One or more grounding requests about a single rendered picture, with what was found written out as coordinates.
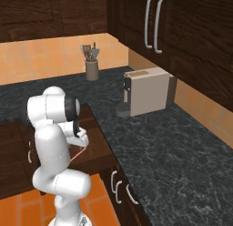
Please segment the dark wood wall cupboard door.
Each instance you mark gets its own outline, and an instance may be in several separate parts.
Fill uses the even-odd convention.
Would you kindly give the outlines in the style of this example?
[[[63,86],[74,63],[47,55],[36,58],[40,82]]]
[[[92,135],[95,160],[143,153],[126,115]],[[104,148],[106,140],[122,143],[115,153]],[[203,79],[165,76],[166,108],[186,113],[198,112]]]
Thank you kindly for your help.
[[[106,0],[107,32],[120,43],[152,60],[154,51],[154,24],[157,0],[152,0],[149,9],[148,43],[144,42],[144,25],[147,0]]]
[[[233,112],[233,0],[158,0],[168,71]]]

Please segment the dark wood wall cupboard run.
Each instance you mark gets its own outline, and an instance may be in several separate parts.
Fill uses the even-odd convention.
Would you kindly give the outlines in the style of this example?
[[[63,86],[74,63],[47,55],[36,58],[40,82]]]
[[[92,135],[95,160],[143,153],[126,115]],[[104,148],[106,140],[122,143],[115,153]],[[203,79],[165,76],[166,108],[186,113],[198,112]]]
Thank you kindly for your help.
[[[106,32],[106,0],[0,0],[0,42]]]

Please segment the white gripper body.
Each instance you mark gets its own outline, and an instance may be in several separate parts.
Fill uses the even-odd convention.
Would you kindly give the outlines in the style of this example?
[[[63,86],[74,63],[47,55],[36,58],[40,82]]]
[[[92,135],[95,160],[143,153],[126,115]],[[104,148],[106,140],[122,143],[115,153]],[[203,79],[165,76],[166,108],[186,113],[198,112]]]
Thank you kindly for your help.
[[[84,129],[81,129],[76,137],[69,137],[66,139],[68,144],[76,145],[78,147],[85,148],[89,144],[88,136]]]

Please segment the grey utensil pot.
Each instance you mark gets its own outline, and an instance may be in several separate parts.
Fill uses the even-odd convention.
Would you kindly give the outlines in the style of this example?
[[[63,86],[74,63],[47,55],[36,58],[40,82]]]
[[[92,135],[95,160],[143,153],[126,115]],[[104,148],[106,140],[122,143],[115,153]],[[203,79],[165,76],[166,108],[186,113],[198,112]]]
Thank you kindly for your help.
[[[86,79],[88,81],[96,81],[99,79],[97,60],[93,62],[86,62]]]

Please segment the slotted metal spatula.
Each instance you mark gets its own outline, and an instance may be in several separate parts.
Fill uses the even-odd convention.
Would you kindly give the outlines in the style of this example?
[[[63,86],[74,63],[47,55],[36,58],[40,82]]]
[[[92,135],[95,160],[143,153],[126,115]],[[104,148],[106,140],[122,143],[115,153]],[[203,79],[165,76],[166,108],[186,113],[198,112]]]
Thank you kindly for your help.
[[[91,59],[91,46],[90,45],[82,45],[80,47],[82,53],[84,54],[86,61]]]

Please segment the dark wood base cabinet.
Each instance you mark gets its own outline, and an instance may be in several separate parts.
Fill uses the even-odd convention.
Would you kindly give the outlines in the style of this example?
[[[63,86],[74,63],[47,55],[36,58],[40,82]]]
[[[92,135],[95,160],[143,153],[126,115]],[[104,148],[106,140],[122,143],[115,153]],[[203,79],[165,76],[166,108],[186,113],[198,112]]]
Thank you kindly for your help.
[[[27,158],[29,140],[33,163]],[[33,190],[32,177],[38,164],[34,130],[17,120],[0,124],[0,200]]]
[[[122,200],[121,204],[117,204],[116,195],[111,191],[111,173],[114,170],[117,170],[117,174],[114,175],[114,187],[116,187],[118,181],[122,180],[123,182],[119,186],[118,191],[118,198]],[[103,169],[100,171],[99,175],[106,186],[107,193],[111,199],[121,226],[152,226],[147,215],[145,214],[145,211],[139,203],[139,200],[137,199],[137,195],[131,188],[126,175],[119,165]],[[129,189],[134,199],[139,203],[138,205],[133,204],[132,201],[128,198],[126,191],[127,184],[129,184]]]

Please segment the beige coffee machine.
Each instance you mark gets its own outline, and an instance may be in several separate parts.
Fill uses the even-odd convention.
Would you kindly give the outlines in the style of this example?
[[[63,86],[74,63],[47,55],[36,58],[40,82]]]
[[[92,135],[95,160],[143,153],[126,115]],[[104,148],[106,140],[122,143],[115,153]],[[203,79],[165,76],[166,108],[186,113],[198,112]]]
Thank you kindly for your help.
[[[124,101],[116,106],[119,117],[134,117],[170,107],[177,78],[161,67],[124,73]]]

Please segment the dark kitchen tool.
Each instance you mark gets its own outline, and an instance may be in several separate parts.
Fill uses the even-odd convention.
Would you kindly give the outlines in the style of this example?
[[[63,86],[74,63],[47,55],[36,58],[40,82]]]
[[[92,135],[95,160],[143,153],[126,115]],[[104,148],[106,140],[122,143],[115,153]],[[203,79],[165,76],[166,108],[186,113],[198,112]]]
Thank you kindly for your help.
[[[91,50],[91,53],[92,53],[93,60],[96,61],[96,58],[99,54],[99,49],[96,48],[96,44],[93,44],[93,48]]]

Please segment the pink straw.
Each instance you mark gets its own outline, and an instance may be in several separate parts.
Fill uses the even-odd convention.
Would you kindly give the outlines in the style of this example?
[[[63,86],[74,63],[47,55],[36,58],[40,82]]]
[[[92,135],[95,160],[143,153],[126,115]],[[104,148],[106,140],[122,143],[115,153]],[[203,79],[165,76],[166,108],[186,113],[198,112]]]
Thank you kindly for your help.
[[[86,148],[82,148],[70,161],[73,161],[74,159],[76,159],[79,155],[81,155],[84,151],[86,150]]]

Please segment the dark wood open drawer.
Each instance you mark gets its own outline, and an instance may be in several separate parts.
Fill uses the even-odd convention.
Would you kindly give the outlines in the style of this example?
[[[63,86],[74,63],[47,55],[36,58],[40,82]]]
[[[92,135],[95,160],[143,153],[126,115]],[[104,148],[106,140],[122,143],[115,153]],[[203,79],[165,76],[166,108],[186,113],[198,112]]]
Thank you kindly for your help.
[[[116,165],[117,161],[89,106],[81,107],[78,122],[86,130],[89,145],[70,163],[69,168],[93,175]]]

